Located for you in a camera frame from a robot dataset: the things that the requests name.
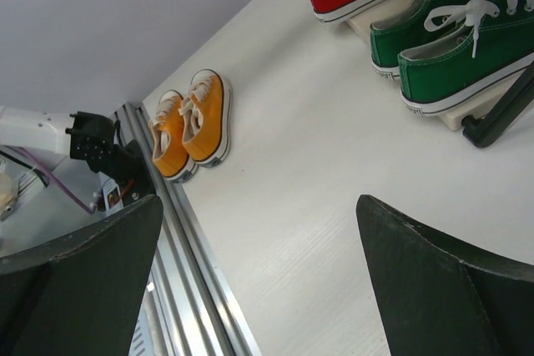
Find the green sneaker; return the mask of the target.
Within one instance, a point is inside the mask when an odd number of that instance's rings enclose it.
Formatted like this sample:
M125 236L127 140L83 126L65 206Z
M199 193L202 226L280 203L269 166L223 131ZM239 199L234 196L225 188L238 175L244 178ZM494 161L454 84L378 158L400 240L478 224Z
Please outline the green sneaker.
M424 28L450 32L398 55L402 99L421 116L455 108L533 61L533 0L441 6Z
M405 10L370 25L371 62L382 77L400 78L397 56L400 52L436 40L446 30L428 32L424 21L431 10L470 0L411 0Z

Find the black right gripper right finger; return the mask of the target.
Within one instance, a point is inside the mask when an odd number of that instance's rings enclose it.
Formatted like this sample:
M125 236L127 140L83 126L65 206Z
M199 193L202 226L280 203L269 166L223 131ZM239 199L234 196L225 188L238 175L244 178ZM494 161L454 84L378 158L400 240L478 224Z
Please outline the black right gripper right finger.
M393 355L531 355L533 267L359 197L360 240Z

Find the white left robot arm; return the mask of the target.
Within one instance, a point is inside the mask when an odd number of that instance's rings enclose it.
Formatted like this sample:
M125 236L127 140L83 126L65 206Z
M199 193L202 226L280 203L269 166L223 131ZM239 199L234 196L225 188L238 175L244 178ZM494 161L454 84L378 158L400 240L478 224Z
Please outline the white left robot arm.
M118 125L102 115L76 112L46 114L1 108L1 144L36 148L87 163L116 183L126 183L143 168L136 142L114 142Z

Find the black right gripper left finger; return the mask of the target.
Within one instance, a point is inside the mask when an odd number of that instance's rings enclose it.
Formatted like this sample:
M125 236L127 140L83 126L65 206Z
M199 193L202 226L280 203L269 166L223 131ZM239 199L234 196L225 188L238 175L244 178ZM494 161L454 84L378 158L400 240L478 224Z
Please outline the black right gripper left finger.
M148 195L1 259L3 355L126 355L163 222Z

